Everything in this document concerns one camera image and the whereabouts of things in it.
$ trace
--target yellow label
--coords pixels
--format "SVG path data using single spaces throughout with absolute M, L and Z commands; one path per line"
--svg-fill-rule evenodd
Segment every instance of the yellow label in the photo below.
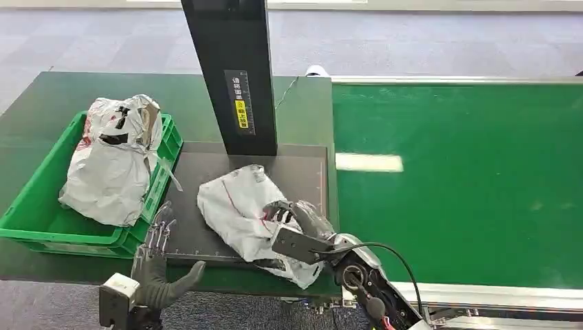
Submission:
M 245 101 L 241 100 L 235 101 L 235 108 L 237 110 L 245 110 Z
M 249 122 L 247 121 L 247 111 L 245 110 L 245 101 L 237 100 L 235 101 L 235 109 L 237 110 L 237 120 L 239 121 L 239 127 L 242 129 L 249 128 Z

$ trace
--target table edge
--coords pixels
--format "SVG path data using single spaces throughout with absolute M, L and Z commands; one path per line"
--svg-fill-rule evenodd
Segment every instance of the table edge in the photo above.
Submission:
M 332 76 L 333 85 L 583 85 L 583 77 Z

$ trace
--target black cable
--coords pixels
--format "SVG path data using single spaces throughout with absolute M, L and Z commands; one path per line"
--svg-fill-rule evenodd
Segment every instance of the black cable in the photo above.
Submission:
M 332 250 L 332 251 L 312 250 L 312 252 L 319 253 L 319 254 L 338 254 L 338 253 L 348 252 L 348 251 L 354 250 L 356 248 L 362 248 L 363 246 L 377 246 L 379 248 L 387 249 L 387 250 L 391 251 L 395 256 L 397 256 L 397 258 L 399 258 L 399 260 L 401 260 L 401 262 L 403 263 L 403 266 L 405 266 L 405 268 L 407 269 L 407 272 L 409 273 L 409 277 L 411 277 L 411 282 L 413 282 L 413 287 L 415 288 L 415 295 L 417 296 L 417 307 L 419 308 L 419 315 L 421 315 L 421 318 L 423 318 L 425 320 L 423 306 L 421 304 L 421 295 L 419 294 L 419 288 L 417 287 L 417 281 L 415 280 L 415 277 L 413 276 L 413 271 L 411 270 L 411 267 L 409 267 L 409 264 L 407 264 L 407 261 L 405 261 L 405 258 L 403 258 L 403 256 L 401 256 L 401 254 L 399 254 L 399 252 L 397 252 L 392 247 L 390 247 L 386 244 L 382 244 L 382 243 L 368 242 L 368 243 L 361 243 L 361 244 L 357 244 L 357 245 L 352 245 L 352 246 L 345 247 L 343 249 L 338 249 L 338 250 Z
M 332 322 L 334 322 L 334 329 L 340 330 L 340 328 L 338 327 L 338 323 L 336 323 L 336 313 L 334 313 L 334 309 L 336 308 L 330 308 L 330 312 L 332 313 Z

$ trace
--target white bag on floor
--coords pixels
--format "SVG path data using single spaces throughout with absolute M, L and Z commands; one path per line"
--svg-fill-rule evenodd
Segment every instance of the white bag on floor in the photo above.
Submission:
M 202 184 L 197 196 L 206 223 L 241 258 L 305 289 L 324 265 L 308 265 L 273 252 L 270 239 L 279 223 L 261 220 L 263 207 L 282 199 L 281 191 L 259 165 L 245 166 Z M 286 225 L 300 229 L 295 219 Z
M 103 224 L 133 226 L 161 139 L 160 107 L 148 96 L 98 98 L 87 112 L 58 200 Z

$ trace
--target black vertical pillar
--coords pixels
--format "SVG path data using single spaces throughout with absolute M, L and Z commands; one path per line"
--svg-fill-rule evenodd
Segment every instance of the black vertical pillar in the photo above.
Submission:
M 277 154 L 265 0 L 181 1 L 227 153 Z

